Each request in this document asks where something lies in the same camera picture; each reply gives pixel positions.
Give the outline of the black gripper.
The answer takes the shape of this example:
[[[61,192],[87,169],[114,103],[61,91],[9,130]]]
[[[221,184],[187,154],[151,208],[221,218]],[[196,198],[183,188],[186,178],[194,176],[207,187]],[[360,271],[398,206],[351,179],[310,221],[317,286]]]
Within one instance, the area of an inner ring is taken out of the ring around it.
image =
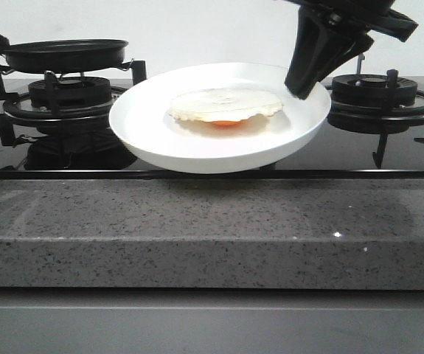
[[[407,41],[418,23],[392,9],[394,1],[292,1],[300,5],[296,44],[285,85],[306,99],[315,84],[367,51],[374,40],[366,33],[339,35],[335,28],[374,30]]]

